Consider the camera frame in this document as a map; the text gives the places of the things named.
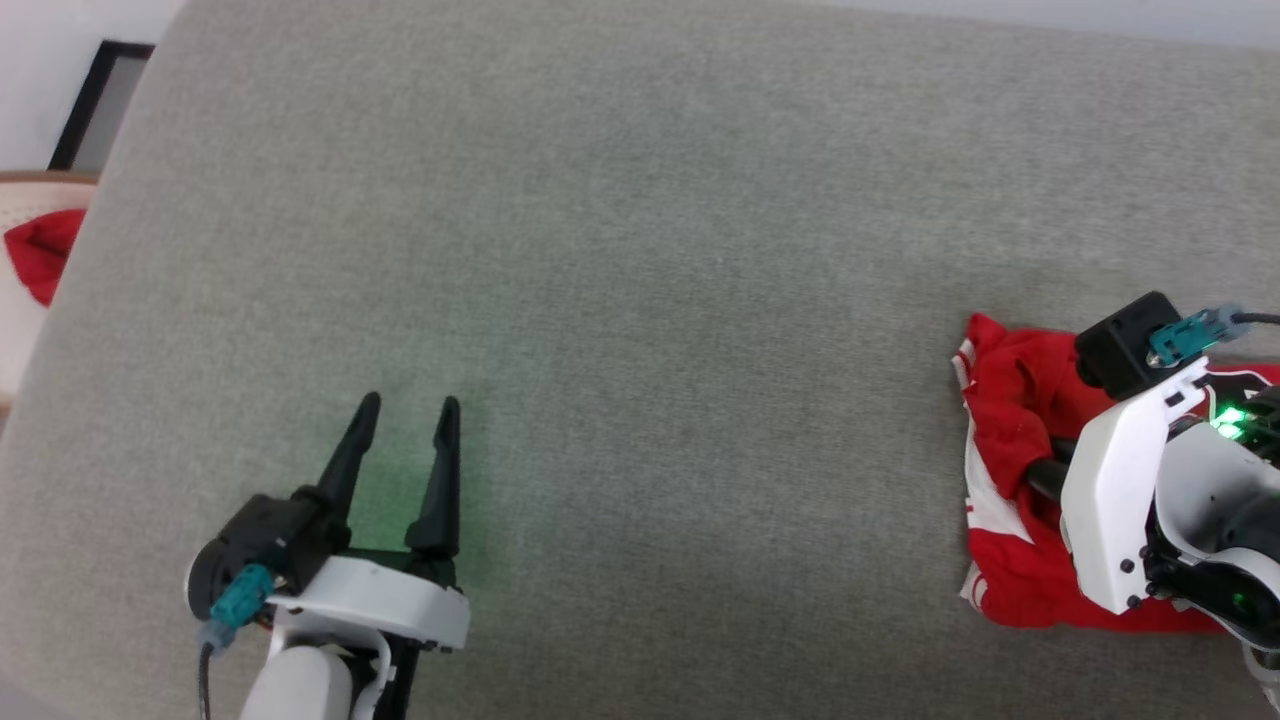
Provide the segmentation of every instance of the black frame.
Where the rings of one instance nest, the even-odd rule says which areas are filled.
[[[72,169],[72,163],[76,161],[76,154],[79,152],[79,145],[88,131],[93,110],[97,109],[97,102],[102,99],[102,90],[106,88],[106,81],[111,77],[115,61],[120,58],[148,60],[155,47],[155,45],[116,42],[114,40],[104,40],[99,45],[97,55],[93,56],[93,63],[88,67],[88,74],[84,76],[84,85],[81,86],[79,96],[76,97],[76,105],[72,106],[72,114],[67,118],[63,135],[58,138],[58,147],[54,149],[54,156],[49,160],[50,170]]]

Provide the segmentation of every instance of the black cable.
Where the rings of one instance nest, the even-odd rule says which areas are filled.
[[[1235,323],[1261,323],[1263,325],[1280,325],[1280,315],[1271,313],[1236,313],[1231,315]]]
[[[196,687],[200,688],[200,720],[209,720],[209,659],[214,656],[214,646],[200,646],[200,662],[196,669]]]

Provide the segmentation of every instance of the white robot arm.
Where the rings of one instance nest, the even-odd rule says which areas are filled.
[[[403,720],[419,653],[466,644],[457,585],[461,410],[444,402],[435,465],[404,552],[352,550],[347,514],[380,398],[361,402],[316,486],[255,496],[205,546],[187,577],[200,620],[202,720],[207,664],[251,621],[271,629],[241,720]]]
[[[1079,370],[1119,402],[1080,434],[1060,489],[1080,592],[1121,614],[1149,596],[1199,609],[1247,646],[1280,650],[1280,389],[1197,421],[1202,350],[1257,322],[1181,318],[1149,293],[1078,337]]]

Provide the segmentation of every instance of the couch cushion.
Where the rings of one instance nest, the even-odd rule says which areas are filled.
[[[0,442],[0,666],[78,717],[193,712],[187,564],[380,389],[353,521],[383,547],[462,401],[475,621],[413,717],[1263,717],[1225,637],[956,597],[947,359],[978,310],[1280,309],[1276,168],[1267,53],[730,0],[195,0]],[[214,664],[219,717],[262,641]]]

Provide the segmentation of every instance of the red cloth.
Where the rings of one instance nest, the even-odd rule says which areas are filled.
[[[4,246],[18,270],[18,281],[41,305],[54,301],[83,219],[84,210],[59,210],[4,233]]]
[[[1179,612],[1148,600],[1123,615],[1098,607],[1076,583],[1059,532],[1060,510],[1023,480],[1027,466],[1052,459],[1050,437],[1076,438],[1110,407],[1101,391],[1075,374],[1070,333],[1009,332],[974,315],[954,361],[972,418],[965,461],[966,518],[974,569],[961,596],[987,618],[1019,628],[1069,624],[1128,632],[1211,632],[1221,626],[1198,611]],[[1280,366],[1212,369],[1210,396],[1257,392]],[[1198,414],[1212,414],[1202,406]]]

